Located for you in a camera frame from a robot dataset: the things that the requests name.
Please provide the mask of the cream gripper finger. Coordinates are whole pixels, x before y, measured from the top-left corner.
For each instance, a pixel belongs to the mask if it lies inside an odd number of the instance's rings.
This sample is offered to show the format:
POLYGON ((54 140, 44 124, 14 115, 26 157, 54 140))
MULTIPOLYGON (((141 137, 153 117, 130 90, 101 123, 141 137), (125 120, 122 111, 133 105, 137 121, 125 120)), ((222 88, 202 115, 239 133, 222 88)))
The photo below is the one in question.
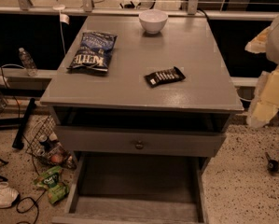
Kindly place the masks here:
POLYGON ((254 54, 265 53, 267 36, 269 31, 270 27, 263 29, 257 36, 255 36, 251 41, 249 41, 246 44, 244 49, 254 54))
POLYGON ((262 72, 247 113, 247 124, 261 128, 279 111, 279 65, 272 72, 262 72))

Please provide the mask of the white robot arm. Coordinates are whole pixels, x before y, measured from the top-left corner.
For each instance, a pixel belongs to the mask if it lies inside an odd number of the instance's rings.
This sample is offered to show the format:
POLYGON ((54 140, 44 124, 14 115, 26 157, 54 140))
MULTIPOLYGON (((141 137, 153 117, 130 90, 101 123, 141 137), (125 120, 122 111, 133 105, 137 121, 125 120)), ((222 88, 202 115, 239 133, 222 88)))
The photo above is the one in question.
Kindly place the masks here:
POLYGON ((279 14, 271 25, 247 43, 246 51, 265 53, 276 64, 272 72, 262 72, 255 88, 255 97, 248 108, 247 124, 260 128, 268 124, 279 111, 279 14))

